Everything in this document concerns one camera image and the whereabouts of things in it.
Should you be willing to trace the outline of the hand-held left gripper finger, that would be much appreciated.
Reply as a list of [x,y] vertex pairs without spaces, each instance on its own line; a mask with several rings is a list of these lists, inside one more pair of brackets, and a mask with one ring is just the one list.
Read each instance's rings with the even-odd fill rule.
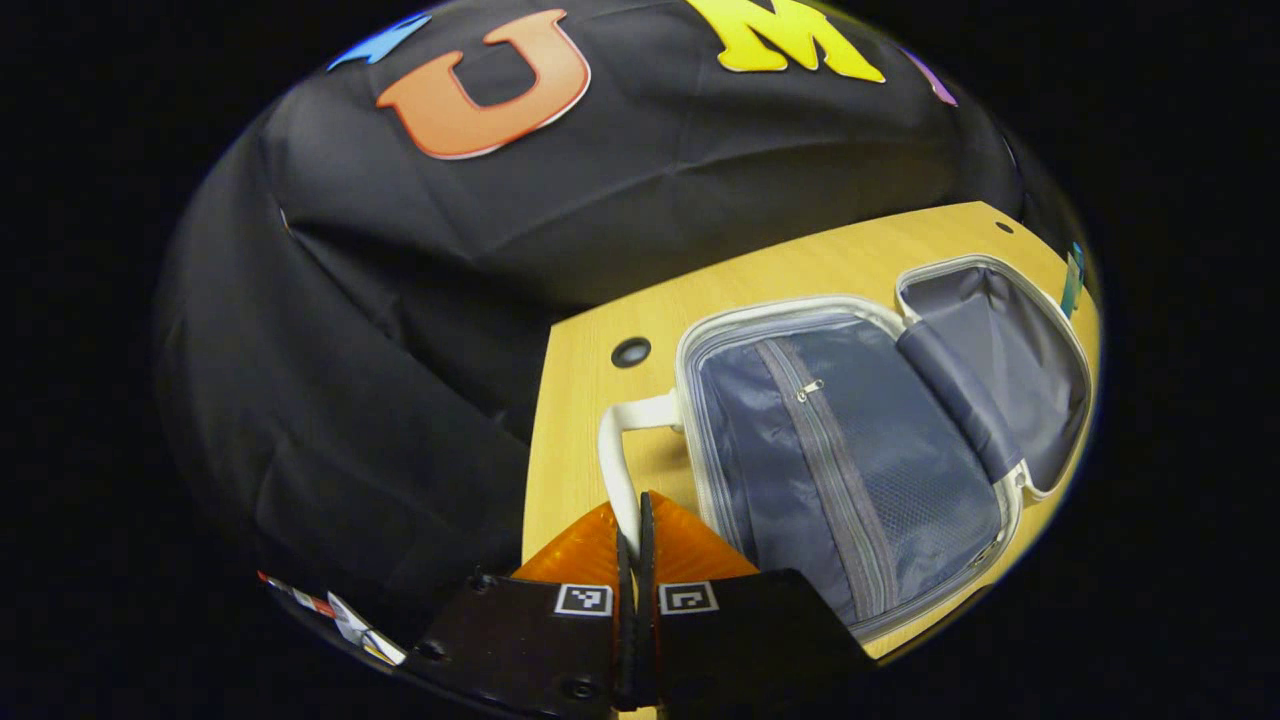
[[632,628],[626,542],[600,503],[513,573],[472,573],[399,669],[489,716],[612,716]]
[[660,711],[851,711],[877,666],[800,571],[643,495],[637,669]]

